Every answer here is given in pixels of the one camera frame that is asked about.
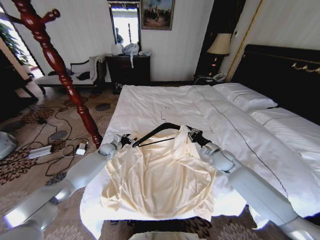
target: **white charger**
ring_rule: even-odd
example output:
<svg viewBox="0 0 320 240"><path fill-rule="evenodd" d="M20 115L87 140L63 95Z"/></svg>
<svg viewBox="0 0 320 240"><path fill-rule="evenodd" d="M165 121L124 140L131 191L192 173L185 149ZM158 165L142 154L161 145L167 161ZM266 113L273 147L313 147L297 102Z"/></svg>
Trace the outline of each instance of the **white charger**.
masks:
<svg viewBox="0 0 320 240"><path fill-rule="evenodd" d="M79 148L76 150L77 155L84 155L86 152L86 144L85 143L80 143Z"/></svg>

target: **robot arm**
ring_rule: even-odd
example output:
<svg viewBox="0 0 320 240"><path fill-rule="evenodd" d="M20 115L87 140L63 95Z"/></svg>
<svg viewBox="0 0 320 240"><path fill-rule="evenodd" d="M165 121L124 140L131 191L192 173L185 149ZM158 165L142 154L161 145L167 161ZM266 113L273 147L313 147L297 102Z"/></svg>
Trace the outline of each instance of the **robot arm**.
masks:
<svg viewBox="0 0 320 240"><path fill-rule="evenodd" d="M212 142L201 149L204 155L210 156L208 162L228 178L247 203L287 236L294 240L320 240L320 227L298 216L288 199L231 152L221 150Z"/></svg>
<svg viewBox="0 0 320 240"><path fill-rule="evenodd" d="M117 150L128 143L130 140L127 135L116 135L113 142L101 145L99 150L72 166L62 181L43 186L30 194L4 216L12 229L0 236L0 240L21 239L25 234L32 236L29 239L42 239L42 231L58 214L55 203L66 200L76 190L85 187Z"/></svg>

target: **picture frame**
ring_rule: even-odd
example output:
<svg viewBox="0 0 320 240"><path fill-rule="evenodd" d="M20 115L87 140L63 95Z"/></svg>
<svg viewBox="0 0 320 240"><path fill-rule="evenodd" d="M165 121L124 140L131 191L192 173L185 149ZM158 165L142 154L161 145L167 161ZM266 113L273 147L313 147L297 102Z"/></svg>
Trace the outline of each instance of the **picture frame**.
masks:
<svg viewBox="0 0 320 240"><path fill-rule="evenodd" d="M141 28L172 30L175 0L141 0Z"/></svg>

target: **white wall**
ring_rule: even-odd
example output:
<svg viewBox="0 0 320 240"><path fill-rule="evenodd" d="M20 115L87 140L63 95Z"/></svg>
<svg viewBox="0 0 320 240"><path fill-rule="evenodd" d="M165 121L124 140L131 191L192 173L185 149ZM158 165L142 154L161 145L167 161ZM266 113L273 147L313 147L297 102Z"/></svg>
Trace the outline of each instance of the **white wall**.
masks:
<svg viewBox="0 0 320 240"><path fill-rule="evenodd" d="M252 18L261 0L246 0L243 11L234 31L238 31L237 37L232 35L230 42L230 54L223 59L219 72L227 74L237 51L244 39Z"/></svg>
<svg viewBox="0 0 320 240"><path fill-rule="evenodd" d="M214 0L175 0L171 31L141 30L152 81L192 81Z"/></svg>
<svg viewBox="0 0 320 240"><path fill-rule="evenodd" d="M240 18L252 12L255 6L245 4ZM256 18L247 44L280 46L320 50L320 2L319 0L265 0ZM236 30L248 28L240 25ZM228 72L232 61L223 61Z"/></svg>
<svg viewBox="0 0 320 240"><path fill-rule="evenodd" d="M8 14L20 18L11 0L1 0ZM46 24L53 46L62 56L67 68L70 63L80 63L91 56L110 53L115 43L107 0L32 0L39 16L56 8L61 17ZM52 71L39 43L30 30L15 24L22 38L45 73Z"/></svg>
<svg viewBox="0 0 320 240"><path fill-rule="evenodd" d="M1 2L10 15L20 16L11 0ZM175 0L171 31L141 30L142 49L152 52L152 81L193 80L213 2ZM111 52L114 35L107 0L32 0L32 4L40 16L54 8L60 11L61 17L46 27L67 67ZM16 27L43 71L52 71L31 32Z"/></svg>

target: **bed post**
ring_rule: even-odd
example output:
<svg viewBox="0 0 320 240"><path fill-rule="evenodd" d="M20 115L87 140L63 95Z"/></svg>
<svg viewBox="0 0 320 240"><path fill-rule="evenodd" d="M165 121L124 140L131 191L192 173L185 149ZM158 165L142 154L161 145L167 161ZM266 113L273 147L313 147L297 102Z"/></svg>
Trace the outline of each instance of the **bed post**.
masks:
<svg viewBox="0 0 320 240"><path fill-rule="evenodd" d="M93 143L98 148L102 137L98 132L97 125L90 115L88 108L84 105L81 95L73 86L72 80L67 74L65 63L52 45L50 37L46 32L45 24L60 17L60 12L57 9L53 9L41 18L37 15L36 10L31 4L31 0L12 1L20 12L22 24L32 32L34 39L40 43L45 59L59 75L60 82L64 85L70 100L76 105L77 113L80 115L86 130L91 135Z"/></svg>

